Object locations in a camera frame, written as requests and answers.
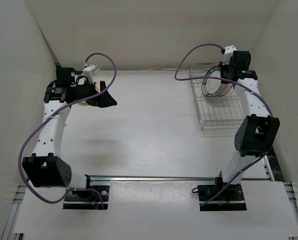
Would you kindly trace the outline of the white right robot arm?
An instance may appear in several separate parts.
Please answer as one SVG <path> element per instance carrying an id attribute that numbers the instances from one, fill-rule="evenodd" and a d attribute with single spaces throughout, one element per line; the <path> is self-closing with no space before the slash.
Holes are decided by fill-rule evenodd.
<path id="1" fill-rule="evenodd" d="M 245 171 L 258 163 L 272 148 L 280 127 L 258 89 L 258 76 L 250 70 L 251 54 L 233 45 L 223 50 L 220 75 L 229 80 L 240 99 L 244 120 L 234 136 L 234 154 L 215 180 L 213 193 L 227 199 L 241 183 Z"/>

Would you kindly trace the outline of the cream plate with calligraphy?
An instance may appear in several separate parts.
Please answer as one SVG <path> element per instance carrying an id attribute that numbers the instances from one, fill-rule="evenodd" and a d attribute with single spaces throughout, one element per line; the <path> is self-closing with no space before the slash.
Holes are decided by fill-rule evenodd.
<path id="1" fill-rule="evenodd" d="M 89 83 L 84 83 L 82 85 L 78 85 L 77 88 L 77 99 L 81 100 L 93 95 L 96 95 L 100 92 L 99 88 L 95 85 L 95 84 L 89 84 Z M 85 102 L 93 107 L 97 107 L 98 103 L 97 103 L 97 98 L 91 98 L 89 100 L 86 100 Z"/>

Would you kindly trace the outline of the white plate green rim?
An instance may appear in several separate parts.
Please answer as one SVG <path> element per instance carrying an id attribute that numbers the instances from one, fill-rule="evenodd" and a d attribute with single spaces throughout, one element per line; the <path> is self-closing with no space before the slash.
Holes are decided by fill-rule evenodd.
<path id="1" fill-rule="evenodd" d="M 206 77 L 221 77 L 220 67 L 214 66 L 205 74 Z M 223 91 L 225 84 L 221 80 L 213 78 L 204 78 L 202 80 L 202 93 L 205 97 L 217 97 Z"/>

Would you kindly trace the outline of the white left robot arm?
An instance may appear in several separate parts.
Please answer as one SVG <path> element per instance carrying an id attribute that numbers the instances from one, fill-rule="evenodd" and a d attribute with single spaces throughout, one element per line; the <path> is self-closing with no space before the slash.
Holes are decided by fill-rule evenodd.
<path id="1" fill-rule="evenodd" d="M 66 119 L 71 111 L 68 104 L 85 101 L 87 97 L 104 91 L 86 103 L 99 108 L 117 105 L 117 101 L 105 90 L 105 81 L 96 79 L 99 71 L 98 65 L 86 65 L 81 75 L 70 67 L 56 69 L 56 80 L 47 86 L 43 99 L 43 118 L 51 119 L 40 131 L 31 156 L 22 160 L 22 167 L 34 187 L 74 188 L 82 200 L 92 198 L 94 188 L 87 183 L 88 177 L 72 171 L 62 159 L 61 145 Z"/>

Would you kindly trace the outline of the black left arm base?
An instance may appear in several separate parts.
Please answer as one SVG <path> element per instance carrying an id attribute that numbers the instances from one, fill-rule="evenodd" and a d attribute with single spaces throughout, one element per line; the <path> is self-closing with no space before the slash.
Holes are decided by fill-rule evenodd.
<path id="1" fill-rule="evenodd" d="M 64 210 L 107 210 L 109 206 L 110 183 L 99 182 L 91 183 L 88 186 L 94 191 L 71 191 L 63 200 L 62 208 Z"/>

